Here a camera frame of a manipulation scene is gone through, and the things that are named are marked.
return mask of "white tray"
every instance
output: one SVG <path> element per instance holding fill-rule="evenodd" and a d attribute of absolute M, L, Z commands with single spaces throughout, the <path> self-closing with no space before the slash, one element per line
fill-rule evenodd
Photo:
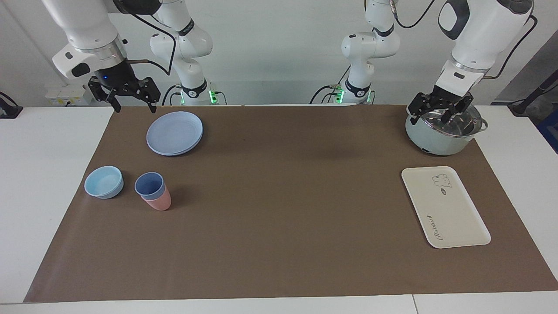
<path fill-rule="evenodd" d="M 490 243 L 490 233 L 453 168 L 408 168 L 401 176 L 430 245 L 447 249 Z"/>

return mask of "table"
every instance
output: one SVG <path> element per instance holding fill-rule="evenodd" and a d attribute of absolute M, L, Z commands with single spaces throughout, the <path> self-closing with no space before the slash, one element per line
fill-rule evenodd
<path fill-rule="evenodd" d="M 527 118 L 478 107 L 490 130 L 477 141 L 558 276 L 558 156 Z M 109 107 L 26 108 L 0 121 L 0 312 L 555 313 L 558 292 L 336 298 L 22 302 L 112 114 Z"/>

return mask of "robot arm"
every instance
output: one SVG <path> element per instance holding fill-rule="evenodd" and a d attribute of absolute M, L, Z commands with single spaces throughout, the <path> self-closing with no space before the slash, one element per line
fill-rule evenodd
<path fill-rule="evenodd" d="M 370 59 L 395 55 L 401 43 L 394 32 L 389 0 L 367 0 L 366 20 L 373 27 L 372 32 L 349 35 L 341 44 L 343 55 L 351 62 L 349 77 L 343 84 L 344 103 L 366 100 L 374 74 Z"/>
<path fill-rule="evenodd" d="M 469 91 L 521 31 L 532 10 L 533 0 L 447 0 L 438 22 L 455 47 L 432 93 L 419 93 L 409 105 L 413 124 L 436 109 L 448 109 L 443 122 L 464 112 L 473 100 Z"/>
<path fill-rule="evenodd" d="M 174 30 L 177 49 L 172 67 L 180 78 L 185 104 L 212 104 L 217 101 L 211 84 L 205 79 L 200 64 L 192 58 L 209 55 L 213 41 L 207 32 L 190 17 L 183 0 L 163 0 L 157 11 L 161 23 Z M 151 50 L 161 59 L 170 61 L 173 40 L 155 34 L 150 41 Z"/>
<path fill-rule="evenodd" d="M 89 88 L 98 101 L 110 103 L 117 112 L 121 107 L 115 96 L 138 98 L 155 112 L 152 104 L 159 100 L 161 93 L 151 78 L 136 78 L 103 0 L 42 2 L 68 37 L 68 45 L 52 59 L 64 76 L 75 79 L 95 74 L 88 83 Z M 117 7 L 123 13 L 154 14 L 160 5 L 158 0 L 115 0 L 110 9 Z"/>

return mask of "stacked plates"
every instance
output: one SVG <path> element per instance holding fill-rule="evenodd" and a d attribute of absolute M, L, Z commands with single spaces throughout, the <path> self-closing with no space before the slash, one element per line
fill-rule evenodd
<path fill-rule="evenodd" d="M 186 111 L 168 113 L 147 130 L 147 146 L 159 155 L 178 156 L 193 149 L 201 140 L 200 118 Z"/>

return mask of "cooking pot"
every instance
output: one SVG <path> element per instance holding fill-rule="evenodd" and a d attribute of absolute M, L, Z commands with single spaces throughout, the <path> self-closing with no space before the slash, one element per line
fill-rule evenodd
<path fill-rule="evenodd" d="M 422 151 L 440 156 L 459 153 L 477 133 L 488 128 L 486 120 L 473 106 L 453 116 L 447 123 L 441 121 L 444 112 L 434 110 L 425 113 L 415 125 L 411 123 L 411 116 L 407 117 L 407 134 Z"/>

